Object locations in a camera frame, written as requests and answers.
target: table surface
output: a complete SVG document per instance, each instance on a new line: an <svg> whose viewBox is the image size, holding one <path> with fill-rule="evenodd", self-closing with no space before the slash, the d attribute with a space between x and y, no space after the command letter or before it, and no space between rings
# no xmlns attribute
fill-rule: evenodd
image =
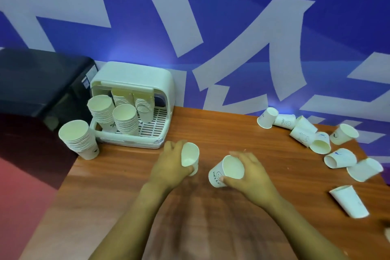
<svg viewBox="0 0 390 260"><path fill-rule="evenodd" d="M382 178L359 183L346 169L330 169L323 155L289 133L262 129L255 116L176 107L166 139L197 144L199 171L163 203L143 259L296 259L268 214L233 189L213 188L208 181L209 170L229 150L244 149L258 157L281 195L351 259L389 259L383 231L390 221L390 191ZM355 141L343 147L358 160L366 157ZM134 201L161 151L100 148L94 160L77 159L20 259L87 259ZM344 213L328 194L342 185L354 186L370 216L352 219Z"/></svg>

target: left hand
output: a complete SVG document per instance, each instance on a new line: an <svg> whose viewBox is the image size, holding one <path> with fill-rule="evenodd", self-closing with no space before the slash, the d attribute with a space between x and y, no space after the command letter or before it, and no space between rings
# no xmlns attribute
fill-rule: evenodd
<svg viewBox="0 0 390 260"><path fill-rule="evenodd" d="M149 182L171 191L193 172L193 166L183 167L181 165L181 150L185 143L187 143L186 140L177 143L165 142L164 151L153 166Z"/></svg>

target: forearm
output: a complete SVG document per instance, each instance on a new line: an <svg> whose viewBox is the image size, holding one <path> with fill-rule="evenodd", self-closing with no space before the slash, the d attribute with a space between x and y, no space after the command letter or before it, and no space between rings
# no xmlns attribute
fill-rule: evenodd
<svg viewBox="0 0 390 260"><path fill-rule="evenodd" d="M159 185L146 183L89 259L140 260L154 218L168 193Z"/></svg>
<svg viewBox="0 0 390 260"><path fill-rule="evenodd" d="M266 212L282 229L298 259L348 259L338 247L311 226L287 200L277 199Z"/></svg>

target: blue wall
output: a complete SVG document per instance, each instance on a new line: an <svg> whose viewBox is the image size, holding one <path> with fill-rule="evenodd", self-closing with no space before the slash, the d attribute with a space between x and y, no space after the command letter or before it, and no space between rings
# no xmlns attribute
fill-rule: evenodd
<svg viewBox="0 0 390 260"><path fill-rule="evenodd" d="M207 89L199 90L192 70L238 37L272 0L188 0L203 43L177 57L152 0L104 0L111 27L57 19L37 19L57 52L82 54L97 61L123 61L187 71L184 106L203 108ZM229 86L224 105L266 94L281 113L322 117L322 124L362 122L356 128L386 134L361 143L368 155L390 156L390 123L300 110L313 95L371 102L388 83L347 78L373 52L390 54L389 0L311 0L301 33L300 59L307 85L280 100L271 79L266 46L217 85ZM0 46L27 47L0 12ZM390 103L385 106L389 111ZM261 111L251 114L260 115Z"/></svg>

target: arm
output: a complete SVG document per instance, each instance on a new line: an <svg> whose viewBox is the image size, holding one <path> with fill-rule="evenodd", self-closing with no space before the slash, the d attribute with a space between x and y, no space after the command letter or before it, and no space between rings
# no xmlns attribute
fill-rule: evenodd
<svg viewBox="0 0 390 260"><path fill-rule="evenodd" d="M140 260L154 218L173 188L192 173L193 166L181 165L185 141L167 141L133 205L122 215L89 260Z"/></svg>
<svg viewBox="0 0 390 260"><path fill-rule="evenodd" d="M242 179L223 177L223 182L263 208L279 225L300 260L347 260L348 257L322 236L294 206L282 198L264 167L252 153L231 152L245 167Z"/></svg>

